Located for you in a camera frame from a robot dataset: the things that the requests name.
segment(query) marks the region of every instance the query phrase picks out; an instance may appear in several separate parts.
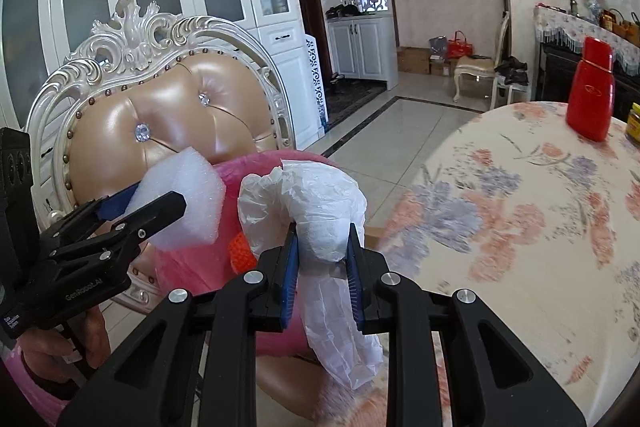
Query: floral tablecloth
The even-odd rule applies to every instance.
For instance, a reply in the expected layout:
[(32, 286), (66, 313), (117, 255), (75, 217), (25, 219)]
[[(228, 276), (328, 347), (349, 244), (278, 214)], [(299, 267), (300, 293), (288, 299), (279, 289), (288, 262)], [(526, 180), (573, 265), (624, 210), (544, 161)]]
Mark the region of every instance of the floral tablecloth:
[[(640, 150), (618, 120), (596, 144), (565, 115), (562, 103), (518, 103), (453, 133), (396, 206), (380, 250), (424, 289), (476, 291), (593, 426), (640, 362)], [(356, 392), (327, 381), (317, 425), (385, 420), (386, 368)]]
[(616, 60), (631, 76), (640, 71), (640, 48), (615, 33), (600, 28), (594, 23), (578, 19), (556, 10), (536, 6), (533, 10), (536, 38), (540, 42), (558, 42), (574, 53), (582, 53), (587, 37), (595, 37), (608, 43), (616, 54)]

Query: person's hand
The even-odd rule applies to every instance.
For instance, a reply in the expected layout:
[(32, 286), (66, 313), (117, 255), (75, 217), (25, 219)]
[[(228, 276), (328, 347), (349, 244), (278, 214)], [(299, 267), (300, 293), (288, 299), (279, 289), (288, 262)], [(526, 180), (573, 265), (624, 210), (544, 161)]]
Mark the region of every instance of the person's hand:
[[(86, 349), (86, 361), (96, 369), (111, 354), (104, 317), (98, 306), (86, 311), (82, 329), (80, 341)], [(70, 355), (73, 347), (56, 330), (42, 331), (31, 328), (20, 336), (18, 344), (22, 348), (24, 362), (35, 375), (58, 383), (70, 380), (69, 368), (65, 363), (55, 360), (55, 357)]]

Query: rhinestone button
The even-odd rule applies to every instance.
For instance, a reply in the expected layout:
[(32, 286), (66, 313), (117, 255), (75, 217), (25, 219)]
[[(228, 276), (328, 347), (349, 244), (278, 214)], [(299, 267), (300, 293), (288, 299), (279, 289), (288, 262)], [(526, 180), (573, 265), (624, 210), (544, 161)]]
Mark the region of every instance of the rhinestone button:
[(151, 130), (146, 123), (139, 123), (136, 126), (136, 140), (145, 142), (151, 138)]

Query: dark wooden cabinet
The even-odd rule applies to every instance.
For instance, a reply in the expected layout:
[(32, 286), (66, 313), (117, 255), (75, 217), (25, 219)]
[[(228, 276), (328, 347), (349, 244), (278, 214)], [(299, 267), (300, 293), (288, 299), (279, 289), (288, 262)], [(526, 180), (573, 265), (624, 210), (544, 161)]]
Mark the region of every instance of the dark wooden cabinet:
[[(535, 100), (568, 102), (578, 62), (580, 55), (560, 46), (542, 44)], [(613, 116), (626, 121), (633, 103), (640, 103), (640, 77), (628, 76), (617, 66), (614, 68), (614, 77), (616, 96)]]

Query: vase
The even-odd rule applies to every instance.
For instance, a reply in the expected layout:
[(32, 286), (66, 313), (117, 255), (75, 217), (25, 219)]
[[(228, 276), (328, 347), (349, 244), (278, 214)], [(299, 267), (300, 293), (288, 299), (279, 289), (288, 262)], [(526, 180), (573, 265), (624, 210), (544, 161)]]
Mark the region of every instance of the vase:
[(589, 12), (591, 14), (589, 19), (597, 23), (600, 20), (600, 16), (602, 15), (602, 6), (600, 5), (600, 1), (589, 0), (587, 7), (589, 8)]

